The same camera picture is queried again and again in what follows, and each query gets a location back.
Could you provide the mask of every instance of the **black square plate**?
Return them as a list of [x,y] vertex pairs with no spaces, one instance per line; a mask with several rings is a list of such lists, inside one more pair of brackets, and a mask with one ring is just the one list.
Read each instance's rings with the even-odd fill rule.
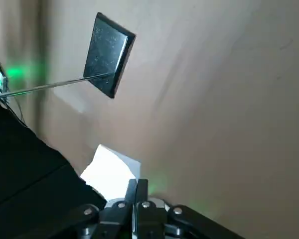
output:
[[134,39],[133,33],[97,13],[83,76],[113,72],[108,77],[90,80],[110,98],[114,98]]

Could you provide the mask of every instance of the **white wall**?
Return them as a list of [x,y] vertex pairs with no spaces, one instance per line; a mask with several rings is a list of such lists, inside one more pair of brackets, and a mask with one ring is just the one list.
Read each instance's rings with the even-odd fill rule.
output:
[[154,194],[249,239],[299,239],[299,0],[53,1],[52,81],[82,76],[98,11],[137,35],[116,97],[55,89],[47,141],[78,172],[99,143],[138,159]]

